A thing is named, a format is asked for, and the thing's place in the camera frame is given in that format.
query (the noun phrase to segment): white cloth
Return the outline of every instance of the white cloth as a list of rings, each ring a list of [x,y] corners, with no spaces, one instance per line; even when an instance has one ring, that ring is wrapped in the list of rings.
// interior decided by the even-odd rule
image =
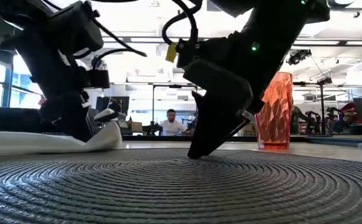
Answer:
[[[0,156],[20,156],[41,153],[90,152],[101,149],[119,149],[122,138],[119,126],[112,122],[87,143],[70,136],[36,133],[0,132]]]
[[[180,132],[185,131],[185,127],[182,126],[178,121],[170,123],[169,120],[161,122],[160,126],[163,127],[163,136],[176,136]]]

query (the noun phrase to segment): yellow tag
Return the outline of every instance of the yellow tag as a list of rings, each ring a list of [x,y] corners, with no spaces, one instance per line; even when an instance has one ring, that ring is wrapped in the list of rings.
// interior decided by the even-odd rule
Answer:
[[[166,54],[166,61],[168,62],[174,62],[175,60],[175,56],[177,54],[177,51],[175,51],[175,48],[176,48],[176,44],[172,44],[172,45],[169,45],[169,48],[167,49],[167,54]]]

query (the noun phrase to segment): cardboard box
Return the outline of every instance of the cardboard box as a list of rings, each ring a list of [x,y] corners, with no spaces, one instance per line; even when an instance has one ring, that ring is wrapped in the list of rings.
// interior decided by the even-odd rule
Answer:
[[[142,123],[141,122],[134,122],[134,121],[127,121],[129,129],[131,131],[142,131]]]

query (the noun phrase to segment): gray placemat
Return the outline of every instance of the gray placemat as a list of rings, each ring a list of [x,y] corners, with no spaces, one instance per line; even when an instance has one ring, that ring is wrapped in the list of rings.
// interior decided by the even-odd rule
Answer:
[[[0,223],[362,223],[362,163],[136,149],[0,158]]]

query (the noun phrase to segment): orange glass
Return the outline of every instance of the orange glass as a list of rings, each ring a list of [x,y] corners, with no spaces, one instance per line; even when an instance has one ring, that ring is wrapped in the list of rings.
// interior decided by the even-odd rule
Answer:
[[[260,149],[288,149],[292,109],[292,75],[277,72],[264,92],[265,102],[254,116]]]

